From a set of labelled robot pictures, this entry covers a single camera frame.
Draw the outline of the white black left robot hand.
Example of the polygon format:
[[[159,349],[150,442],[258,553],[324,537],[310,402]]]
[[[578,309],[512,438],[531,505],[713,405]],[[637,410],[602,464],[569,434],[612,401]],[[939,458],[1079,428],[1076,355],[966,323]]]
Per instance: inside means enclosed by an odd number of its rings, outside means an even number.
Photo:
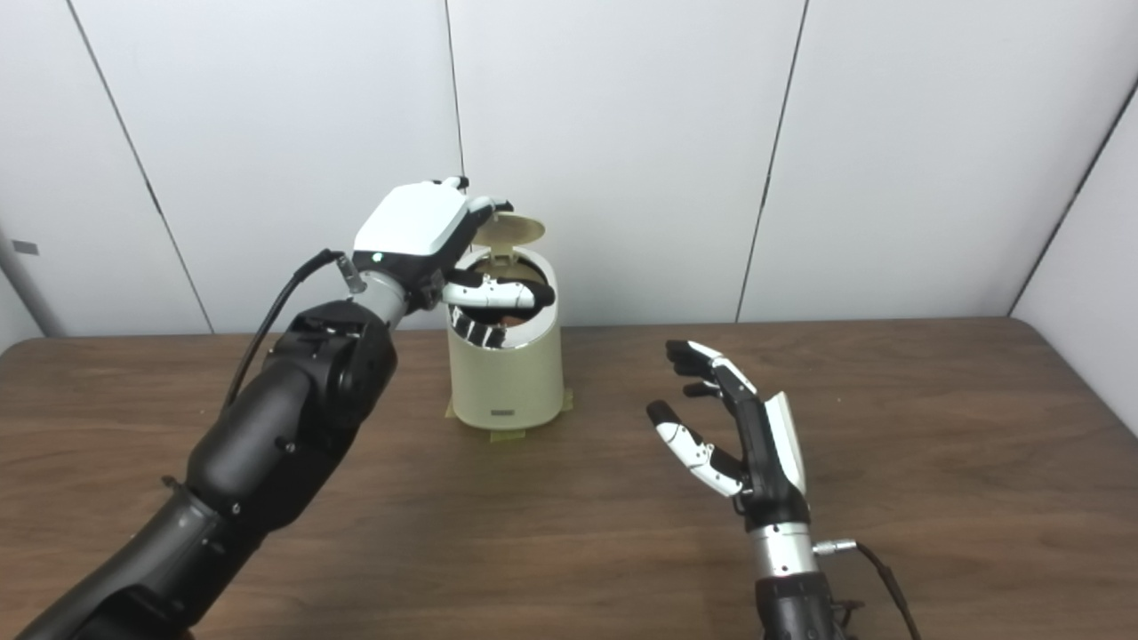
[[[492,221],[516,210],[508,199],[465,194],[464,177],[393,189],[358,228],[346,276],[356,304],[398,325],[403,315],[453,307],[551,307],[556,289],[523,278],[496,278],[457,264]]]

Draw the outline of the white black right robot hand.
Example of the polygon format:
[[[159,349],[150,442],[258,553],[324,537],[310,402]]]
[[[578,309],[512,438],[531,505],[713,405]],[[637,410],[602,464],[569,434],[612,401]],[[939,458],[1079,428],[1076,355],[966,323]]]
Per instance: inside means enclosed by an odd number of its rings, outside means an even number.
[[[667,360],[675,374],[691,378],[688,397],[716,397],[737,432],[741,457],[716,448],[684,424],[662,400],[646,413],[662,442],[681,463],[716,493],[727,497],[753,531],[813,520],[805,497],[805,474],[789,432],[776,433],[784,419],[772,419],[756,386],[728,356],[695,340],[667,340]]]

